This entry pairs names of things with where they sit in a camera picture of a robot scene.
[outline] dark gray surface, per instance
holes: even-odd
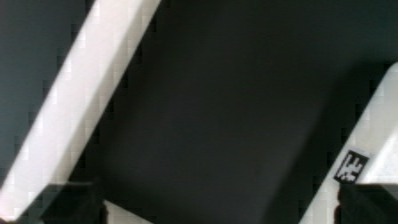
[[[1,180],[85,18],[85,8],[83,0],[0,0]]]
[[[165,1],[74,179],[156,224],[296,223],[396,40],[392,0]]]

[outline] dark background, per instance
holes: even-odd
[[[0,1],[3,174],[85,14],[31,2]],[[156,224],[296,223],[396,59],[398,1],[165,0],[72,180]]]

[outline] black panel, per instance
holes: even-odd
[[[294,224],[398,59],[398,1],[163,1],[74,179],[156,224]]]

